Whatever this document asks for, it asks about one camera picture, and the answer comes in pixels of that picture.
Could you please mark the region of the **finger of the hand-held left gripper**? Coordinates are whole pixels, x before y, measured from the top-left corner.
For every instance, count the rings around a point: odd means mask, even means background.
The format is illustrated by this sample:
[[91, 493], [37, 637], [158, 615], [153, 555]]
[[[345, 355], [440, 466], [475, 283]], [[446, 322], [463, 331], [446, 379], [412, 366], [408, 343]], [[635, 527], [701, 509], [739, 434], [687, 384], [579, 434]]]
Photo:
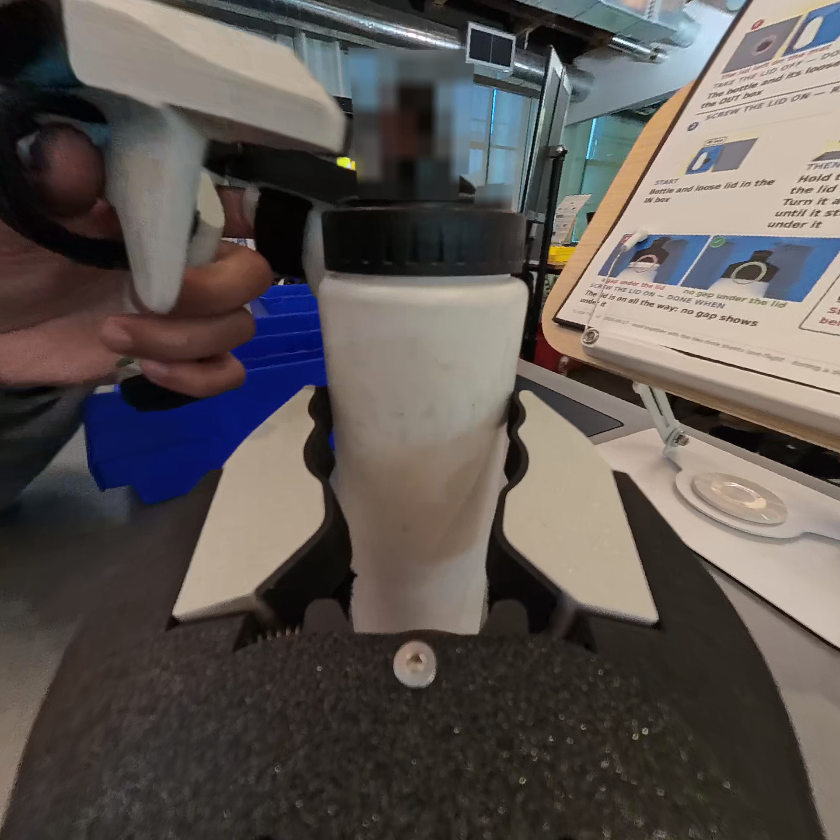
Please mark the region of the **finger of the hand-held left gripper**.
[[178, 109], [212, 140], [340, 155], [340, 105], [295, 52], [174, 6], [61, 2], [69, 62], [89, 88]]
[[327, 273], [322, 235], [322, 209], [313, 208], [303, 230], [301, 266], [308, 284], [320, 284]]

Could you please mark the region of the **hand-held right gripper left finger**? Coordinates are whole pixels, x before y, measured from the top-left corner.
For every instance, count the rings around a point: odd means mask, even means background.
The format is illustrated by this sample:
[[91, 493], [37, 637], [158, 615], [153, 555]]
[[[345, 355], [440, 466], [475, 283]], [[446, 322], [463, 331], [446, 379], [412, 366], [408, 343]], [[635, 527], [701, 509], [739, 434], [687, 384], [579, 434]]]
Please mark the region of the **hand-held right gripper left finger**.
[[324, 386], [304, 386], [227, 459], [172, 617], [250, 615], [295, 628], [320, 600], [349, 609], [350, 532], [330, 484], [333, 420]]

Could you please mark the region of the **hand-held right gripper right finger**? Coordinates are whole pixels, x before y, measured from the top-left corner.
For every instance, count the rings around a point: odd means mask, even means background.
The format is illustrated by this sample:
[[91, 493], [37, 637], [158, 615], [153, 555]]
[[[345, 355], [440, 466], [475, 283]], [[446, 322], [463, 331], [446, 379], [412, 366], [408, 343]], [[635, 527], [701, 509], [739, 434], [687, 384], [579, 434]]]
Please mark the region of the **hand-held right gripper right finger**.
[[486, 554], [486, 632], [568, 636], [584, 619], [655, 627], [658, 609], [612, 468], [536, 392], [511, 395]]

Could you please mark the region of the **blue plastic bin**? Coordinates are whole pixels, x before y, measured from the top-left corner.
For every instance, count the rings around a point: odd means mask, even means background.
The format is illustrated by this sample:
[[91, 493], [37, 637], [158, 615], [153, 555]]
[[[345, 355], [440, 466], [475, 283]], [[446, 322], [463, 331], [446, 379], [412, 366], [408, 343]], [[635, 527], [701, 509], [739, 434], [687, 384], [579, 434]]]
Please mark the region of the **blue plastic bin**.
[[309, 286], [273, 286], [250, 308], [255, 337], [234, 351], [247, 374], [238, 389], [163, 412], [137, 411], [117, 386], [85, 401], [87, 464], [100, 490], [129, 487], [147, 505], [180, 497], [302, 388], [326, 385]]

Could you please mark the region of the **black bottle lid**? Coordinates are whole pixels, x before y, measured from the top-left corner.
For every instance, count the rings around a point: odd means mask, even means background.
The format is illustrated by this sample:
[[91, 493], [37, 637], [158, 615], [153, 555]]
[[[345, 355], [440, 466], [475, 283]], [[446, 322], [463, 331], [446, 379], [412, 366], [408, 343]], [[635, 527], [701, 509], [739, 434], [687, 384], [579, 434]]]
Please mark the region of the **black bottle lid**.
[[345, 275], [516, 275], [526, 233], [523, 215], [471, 203], [343, 206], [322, 214], [325, 267]]

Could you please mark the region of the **white plastic bottle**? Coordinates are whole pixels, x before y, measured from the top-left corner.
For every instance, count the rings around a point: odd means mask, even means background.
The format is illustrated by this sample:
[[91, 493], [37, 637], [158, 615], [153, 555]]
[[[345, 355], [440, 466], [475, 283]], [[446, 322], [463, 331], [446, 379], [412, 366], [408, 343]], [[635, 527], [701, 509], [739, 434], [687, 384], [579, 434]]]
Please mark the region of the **white plastic bottle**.
[[528, 303], [512, 276], [322, 280], [356, 632], [478, 632]]

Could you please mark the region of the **person's left forearm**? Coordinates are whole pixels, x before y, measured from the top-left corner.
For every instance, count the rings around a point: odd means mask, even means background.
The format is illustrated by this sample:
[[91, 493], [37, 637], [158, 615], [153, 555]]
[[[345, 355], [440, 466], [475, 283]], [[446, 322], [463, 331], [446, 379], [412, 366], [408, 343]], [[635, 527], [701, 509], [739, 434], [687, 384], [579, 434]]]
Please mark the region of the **person's left forearm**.
[[90, 393], [85, 386], [2, 388], [2, 514], [72, 439]]

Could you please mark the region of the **person's left hand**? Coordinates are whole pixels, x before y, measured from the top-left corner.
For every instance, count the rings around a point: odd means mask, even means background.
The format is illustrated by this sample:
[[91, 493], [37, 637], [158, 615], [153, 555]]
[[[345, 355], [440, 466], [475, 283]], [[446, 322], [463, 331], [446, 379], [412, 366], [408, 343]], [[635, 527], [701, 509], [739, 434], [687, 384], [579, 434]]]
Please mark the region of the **person's left hand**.
[[[84, 133], [42, 129], [31, 163], [30, 182], [54, 220], [81, 236], [121, 238], [102, 158]], [[223, 241], [209, 264], [185, 271], [170, 314], [128, 314], [128, 274], [81, 266], [2, 221], [1, 281], [2, 386], [93, 385], [130, 358], [151, 382], [204, 398], [245, 380], [232, 350], [254, 336], [246, 304], [268, 289], [272, 272], [254, 250]]]

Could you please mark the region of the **instruction sheet on wooden stand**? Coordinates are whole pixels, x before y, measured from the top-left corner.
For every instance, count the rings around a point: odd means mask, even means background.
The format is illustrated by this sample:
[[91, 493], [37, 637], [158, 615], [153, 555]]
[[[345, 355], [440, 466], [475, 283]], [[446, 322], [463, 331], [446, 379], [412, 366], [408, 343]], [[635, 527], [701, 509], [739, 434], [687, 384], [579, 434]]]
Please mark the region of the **instruction sheet on wooden stand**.
[[553, 325], [579, 340], [568, 354], [633, 380], [658, 439], [646, 434], [640, 455], [618, 449], [615, 461], [628, 466], [668, 512], [686, 518], [678, 533], [721, 572], [775, 606], [824, 642], [838, 648], [838, 499], [800, 488], [792, 479], [720, 454], [690, 441], [676, 419], [669, 396], [690, 400], [838, 451], [838, 392], [748, 371], [690, 353], [634, 339], [602, 335], [598, 329], [555, 321], [574, 293], [592, 258], [613, 231], [659, 147], [679, 118], [704, 69], [749, 2], [714, 48], [687, 91], [662, 106], [640, 133], [604, 195], [547, 307]]

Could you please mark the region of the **black stanchion pole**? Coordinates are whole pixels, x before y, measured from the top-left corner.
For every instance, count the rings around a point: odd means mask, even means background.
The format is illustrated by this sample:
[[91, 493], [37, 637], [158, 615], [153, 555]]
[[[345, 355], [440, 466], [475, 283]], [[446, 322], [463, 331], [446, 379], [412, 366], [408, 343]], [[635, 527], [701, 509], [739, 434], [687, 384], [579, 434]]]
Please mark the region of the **black stanchion pole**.
[[564, 168], [565, 157], [568, 150], [565, 146], [558, 144], [550, 150], [550, 177], [547, 203], [542, 225], [542, 238], [539, 251], [538, 269], [534, 285], [534, 305], [537, 315], [540, 315], [543, 306], [544, 285], [548, 274], [550, 262], [550, 247], [553, 236], [553, 225], [557, 206], [559, 203], [560, 180]]

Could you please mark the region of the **small standing sign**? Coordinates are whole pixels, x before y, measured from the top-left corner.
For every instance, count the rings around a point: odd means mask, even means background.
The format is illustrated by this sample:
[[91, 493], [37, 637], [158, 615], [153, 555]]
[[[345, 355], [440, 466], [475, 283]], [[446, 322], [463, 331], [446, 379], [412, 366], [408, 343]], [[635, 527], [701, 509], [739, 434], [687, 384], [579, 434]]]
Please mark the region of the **small standing sign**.
[[552, 246], [565, 246], [572, 241], [578, 216], [591, 194], [572, 194], [564, 197], [556, 208], [553, 220]]

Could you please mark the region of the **printed instruction sheet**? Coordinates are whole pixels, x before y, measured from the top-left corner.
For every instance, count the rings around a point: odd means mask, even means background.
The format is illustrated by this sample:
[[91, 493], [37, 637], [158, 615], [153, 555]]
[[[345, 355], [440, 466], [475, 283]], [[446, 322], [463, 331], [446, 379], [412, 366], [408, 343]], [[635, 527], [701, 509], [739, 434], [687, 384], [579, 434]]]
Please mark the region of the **printed instruction sheet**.
[[838, 38], [746, 5], [556, 322], [838, 392]]

